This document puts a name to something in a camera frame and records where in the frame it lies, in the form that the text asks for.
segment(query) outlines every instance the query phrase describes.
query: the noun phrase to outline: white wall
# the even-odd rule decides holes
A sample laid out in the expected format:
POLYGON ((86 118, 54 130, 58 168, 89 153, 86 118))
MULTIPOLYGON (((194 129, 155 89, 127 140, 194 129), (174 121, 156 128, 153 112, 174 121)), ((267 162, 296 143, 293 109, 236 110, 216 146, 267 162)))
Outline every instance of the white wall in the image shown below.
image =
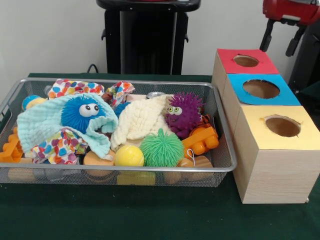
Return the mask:
MULTIPOLYGON (((217 48, 258 48, 267 23, 262 2, 202 0, 189 13, 182 73, 211 75, 217 48)), ((0 0, 0 101, 31 72, 83 73, 91 63, 106 72, 103 29, 104 10, 95 0, 0 0)), ((294 58, 285 51, 295 31, 276 24, 268 51, 286 80, 294 58)))

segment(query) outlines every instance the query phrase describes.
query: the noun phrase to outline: polka dot fabric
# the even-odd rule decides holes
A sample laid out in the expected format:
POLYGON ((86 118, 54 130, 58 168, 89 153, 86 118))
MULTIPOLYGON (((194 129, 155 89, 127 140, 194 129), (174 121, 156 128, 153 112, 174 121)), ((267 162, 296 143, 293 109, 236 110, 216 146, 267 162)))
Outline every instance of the polka dot fabric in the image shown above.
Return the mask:
POLYGON ((134 90, 135 88, 130 82, 119 81, 112 87, 109 87, 102 98, 107 100, 108 104, 115 109, 119 104, 125 103, 127 95, 131 94, 134 90))
POLYGON ((105 93, 105 88, 95 82, 57 79, 47 95, 49 99, 55 99, 66 95, 83 93, 93 93, 102 96, 105 93))
POLYGON ((52 137, 33 147, 33 163, 42 164, 48 159, 51 164, 77 164, 78 154, 84 154, 88 144, 73 131, 62 128, 52 137))

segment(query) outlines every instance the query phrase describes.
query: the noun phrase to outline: yellow square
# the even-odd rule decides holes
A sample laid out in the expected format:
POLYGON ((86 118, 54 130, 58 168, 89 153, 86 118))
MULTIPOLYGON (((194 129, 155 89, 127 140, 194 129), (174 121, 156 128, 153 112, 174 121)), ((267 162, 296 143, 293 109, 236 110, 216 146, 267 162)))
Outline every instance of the yellow square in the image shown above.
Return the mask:
POLYGON ((259 149, 320 150, 320 132, 304 107, 244 105, 241 108, 259 149))

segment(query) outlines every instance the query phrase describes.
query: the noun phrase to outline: stacked wooden boxes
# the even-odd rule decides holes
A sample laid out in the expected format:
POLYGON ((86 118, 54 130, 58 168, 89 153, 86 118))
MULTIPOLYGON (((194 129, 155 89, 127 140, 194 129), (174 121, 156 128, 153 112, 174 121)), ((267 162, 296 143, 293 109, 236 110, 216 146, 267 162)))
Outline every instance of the stacked wooden boxes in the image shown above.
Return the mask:
POLYGON ((320 173, 320 132, 266 53, 218 49, 217 86, 244 204, 305 203, 320 173))

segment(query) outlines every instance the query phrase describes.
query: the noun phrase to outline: googly eye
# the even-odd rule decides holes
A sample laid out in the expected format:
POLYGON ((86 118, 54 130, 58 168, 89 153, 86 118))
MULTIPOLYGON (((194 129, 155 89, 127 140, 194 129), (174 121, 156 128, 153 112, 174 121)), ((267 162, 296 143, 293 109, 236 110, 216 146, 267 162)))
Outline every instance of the googly eye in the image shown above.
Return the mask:
POLYGON ((91 116, 96 116, 99 113, 99 106, 95 103, 88 104, 91 111, 91 116))
POLYGON ((90 104, 81 105, 79 108, 79 113, 82 117, 88 118, 92 116, 90 104))
POLYGON ((174 115, 179 116, 179 115, 181 115, 181 114, 182 114, 182 108, 181 108, 181 107, 176 107, 176 108, 174 109, 174 115))
POLYGON ((170 115, 173 115, 173 114, 174 114, 174 110, 175 110, 175 107, 174 107, 174 106, 171 106, 171 107, 168 108, 168 113, 169 113, 170 115))

